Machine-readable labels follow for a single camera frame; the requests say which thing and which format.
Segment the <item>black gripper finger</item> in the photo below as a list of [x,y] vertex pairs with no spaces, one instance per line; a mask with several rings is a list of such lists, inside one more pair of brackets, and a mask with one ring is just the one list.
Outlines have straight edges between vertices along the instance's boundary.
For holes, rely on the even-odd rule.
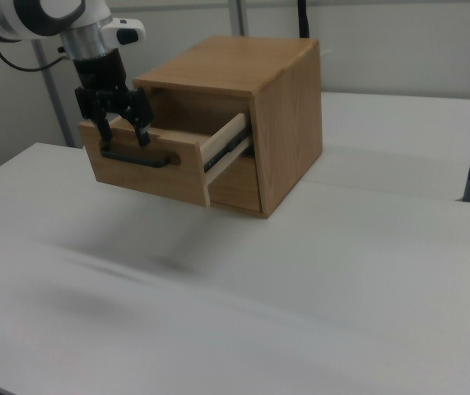
[[154,112],[142,88],[129,90],[126,94],[128,107],[125,110],[125,118],[134,127],[139,146],[147,146],[150,143],[149,128],[154,120]]
[[106,118],[106,109],[98,97],[98,91],[79,86],[75,90],[77,103],[81,116],[90,120],[96,126],[103,142],[108,143],[113,138],[113,133]]

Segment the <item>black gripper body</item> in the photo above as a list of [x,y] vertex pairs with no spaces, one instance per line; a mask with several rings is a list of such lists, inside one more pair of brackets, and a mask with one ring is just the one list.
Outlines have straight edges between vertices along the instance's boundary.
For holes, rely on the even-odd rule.
[[137,115],[130,109],[127,74],[117,49],[98,57],[74,60],[81,85],[75,90],[77,102],[84,119],[94,120],[94,108],[97,92],[109,92],[103,98],[105,112],[119,114],[127,120],[134,120]]

